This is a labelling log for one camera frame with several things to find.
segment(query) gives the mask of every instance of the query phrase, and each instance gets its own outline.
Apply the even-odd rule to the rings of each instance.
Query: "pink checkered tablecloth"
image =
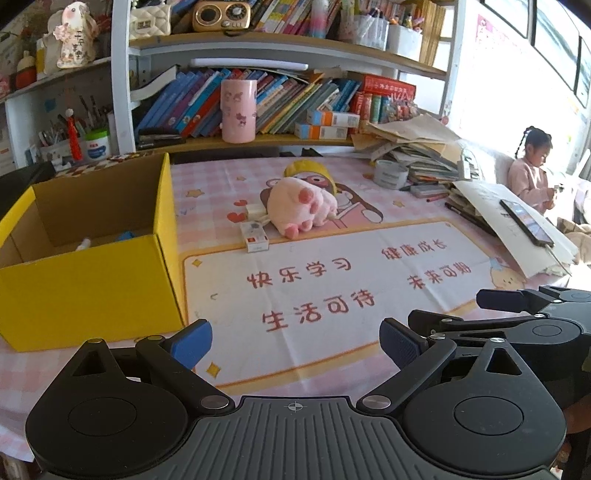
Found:
[[[210,161],[172,166],[179,255],[185,259],[195,252],[224,245],[241,244],[238,222],[245,219],[245,205],[260,203],[261,192],[269,188],[294,158],[255,158]],[[320,158],[339,188],[338,228],[369,229],[372,224],[412,222],[430,218],[449,218],[464,231],[478,237],[511,268],[517,268],[503,245],[470,222],[443,206],[443,200],[427,203],[406,192],[385,190],[373,183],[372,169],[366,162],[351,158]],[[272,226],[271,239],[278,237]],[[529,287],[557,283],[560,279],[537,275]],[[499,312],[475,309],[465,318],[494,317]],[[112,346],[130,346],[128,340]],[[0,338],[0,451],[32,461],[24,424],[28,412],[61,370],[76,348],[16,353]],[[359,396],[390,377],[395,371],[384,355],[338,367],[299,382],[256,392],[264,395],[343,395],[355,401]]]

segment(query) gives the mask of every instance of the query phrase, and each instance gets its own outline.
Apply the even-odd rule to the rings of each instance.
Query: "gray ribbed plate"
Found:
[[[44,480],[57,477],[44,475]],[[132,480],[457,480],[419,457],[394,424],[345,398],[246,397],[197,422],[170,458]],[[540,471],[528,480],[552,480]]]

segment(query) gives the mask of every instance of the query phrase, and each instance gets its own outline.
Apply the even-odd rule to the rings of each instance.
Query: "pink cylindrical container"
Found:
[[[256,80],[223,80],[222,139],[252,142],[256,136]]]

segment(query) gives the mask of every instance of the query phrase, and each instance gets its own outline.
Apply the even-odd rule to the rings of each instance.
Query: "girl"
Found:
[[[525,140],[525,155],[517,158]],[[529,127],[515,152],[515,161],[508,174],[508,187],[521,200],[542,215],[554,207],[554,189],[548,187],[546,172],[540,167],[552,149],[552,137],[543,130]]]

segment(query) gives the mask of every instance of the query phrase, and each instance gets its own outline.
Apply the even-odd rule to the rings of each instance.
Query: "red pen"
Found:
[[[449,197],[449,193],[440,193],[439,195],[435,195],[434,197],[429,197],[427,199],[428,202],[434,202],[435,200],[441,200],[445,197]]]

